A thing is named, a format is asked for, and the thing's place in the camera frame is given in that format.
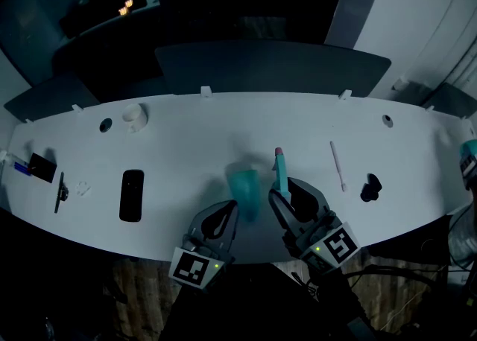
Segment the white stick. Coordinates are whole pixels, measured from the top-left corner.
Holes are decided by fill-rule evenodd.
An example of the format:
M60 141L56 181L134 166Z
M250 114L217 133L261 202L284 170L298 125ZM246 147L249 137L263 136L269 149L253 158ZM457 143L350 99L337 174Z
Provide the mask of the white stick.
M340 176L341 190L346 191L346 184L344 183L343 175L341 174L341 166L338 160L338 154L336 154L335 145L333 144L333 141L330 141L329 144L331 145L331 151L333 152L333 158L335 159L336 170Z

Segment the small white cup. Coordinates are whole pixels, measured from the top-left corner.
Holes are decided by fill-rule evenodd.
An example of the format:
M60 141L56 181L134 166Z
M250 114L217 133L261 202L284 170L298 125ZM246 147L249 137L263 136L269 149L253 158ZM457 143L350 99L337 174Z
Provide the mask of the small white cup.
M128 125L128 132L138 132L148 123L146 112L139 104L129 104L122 113L123 121Z

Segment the curved table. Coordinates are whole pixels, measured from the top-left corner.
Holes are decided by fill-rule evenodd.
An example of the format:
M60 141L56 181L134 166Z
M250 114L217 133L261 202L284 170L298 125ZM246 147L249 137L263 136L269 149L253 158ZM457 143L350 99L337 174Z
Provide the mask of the curved table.
M148 125L128 133L121 120L142 103ZM392 128L383 123L388 115ZM99 124L111 118L106 133ZM52 184L5 168L2 185L12 214L69 240L111 252L170 261L191 219L230 198L226 174L257 169L261 211L239 219L231 252L237 263L290 260L283 230L268 205L274 149L285 154L288 175L323 192L362 246L416 229L470 202L458 168L458 147L473 138L468 120L418 106L371 98L293 93L163 95L92 106L16 127L9 151L54 154ZM347 184L335 169L334 141ZM145 172L142 219L119 219L122 174ZM60 172L69 198L54 213ZM382 183L375 202L360 198L367 174ZM75 186L91 190L80 197Z

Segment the black smartphone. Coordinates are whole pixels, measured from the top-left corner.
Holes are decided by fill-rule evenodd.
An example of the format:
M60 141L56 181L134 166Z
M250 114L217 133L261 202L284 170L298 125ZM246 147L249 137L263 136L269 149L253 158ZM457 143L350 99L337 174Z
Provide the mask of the black smartphone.
M122 175L119 218L126 222L139 222L142 211L142 170L126 170Z

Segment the cable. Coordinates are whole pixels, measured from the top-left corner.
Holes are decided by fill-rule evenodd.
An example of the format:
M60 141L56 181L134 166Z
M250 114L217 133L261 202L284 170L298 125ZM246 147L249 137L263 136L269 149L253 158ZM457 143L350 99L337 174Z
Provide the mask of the cable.
M459 220L461 220L461 218L464 216L464 214L466 214L466 213L470 210L470 208L471 208L472 206L473 206L473 205L470 204L469 207L467 208L467 210L464 210L464 211L462 212L462 214L459 215L459 218L457 218L457 220L455 220L455 222L452 224L452 226L450 226L449 232L447 232L447 243L449 242L449 234L450 234L450 232L454 229L454 227L455 227L455 225L457 224L457 222L458 222ZM452 261L454 262L454 264L455 264L457 267L461 268L462 270L464 270L464 271L466 271L466 272L470 272L470 270L468 270L467 268L462 267L462 266L454 259L454 257L452 256L452 253L450 252L450 247L449 247L449 256L450 256L450 258L452 259Z
M421 281L427 285L429 285L431 288L435 287L435 281L431 280L430 278L427 278L425 276L418 275L416 273L407 273L406 271L396 271L396 270L362 270L358 271L356 273L347 273L345 275L346 278L350 278L353 276L357 275L391 275L391 276L402 276L403 278L411 278L413 280Z
M440 270L436 271L436 273L432 276L432 278L434 278L440 271L442 271L445 267L447 266L443 266L442 268L440 268ZM415 298L417 298L419 295L422 295L424 292L426 291L426 289L424 288L422 291L420 291L419 293L416 293L414 296L412 296L408 302L406 302L402 308L397 312L395 313L385 324L384 326L379 329L380 331L382 331L384 328L386 328L388 326L388 324L393 320L394 317L396 317L398 314L400 314L405 307L407 307L409 305L410 302L412 302Z
M308 282L305 284L295 271L293 271L291 275L301 287L306 288L306 290L311 296L316 295L316 289L309 286L309 284L312 282L311 279L309 279Z
M359 281L362 277L363 277L363 275L360 275L360 276L358 277L358 280L356 280L356 281L353 283L353 285L351 286L351 290L355 287L355 285L358 284L358 281Z
M377 269L377 270L403 270L403 271L418 271L422 273L439 273L442 272L443 268L448 267L448 264L445 266L442 266L439 270L422 270L422 269L413 269L413 268L404 268L404 267L395 267L395 266L379 266L377 264L370 264L369 266L366 266L366 268L371 269ZM459 273L463 272L465 270L452 270L449 271L450 273Z

